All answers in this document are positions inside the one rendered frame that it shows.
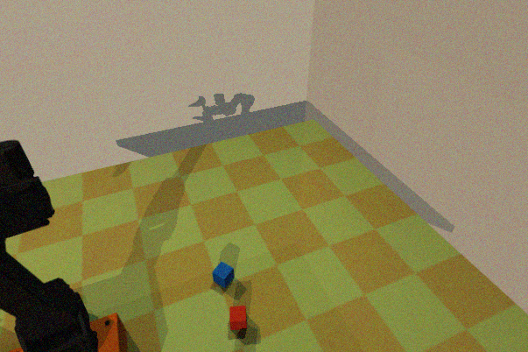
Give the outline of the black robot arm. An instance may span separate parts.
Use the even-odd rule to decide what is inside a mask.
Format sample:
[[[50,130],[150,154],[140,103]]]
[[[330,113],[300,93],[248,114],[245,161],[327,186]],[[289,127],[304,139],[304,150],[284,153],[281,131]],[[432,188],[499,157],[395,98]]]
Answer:
[[[78,292],[63,278],[45,283],[6,250],[6,238],[49,226],[55,209],[18,140],[0,142],[0,309],[16,317],[23,352],[98,352]]]

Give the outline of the blue cube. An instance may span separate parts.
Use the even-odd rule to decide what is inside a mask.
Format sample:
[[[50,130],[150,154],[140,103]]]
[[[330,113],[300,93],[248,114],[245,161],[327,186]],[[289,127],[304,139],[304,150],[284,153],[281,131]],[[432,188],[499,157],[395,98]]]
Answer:
[[[235,276],[234,268],[224,262],[220,262],[212,274],[214,281],[225,288]]]

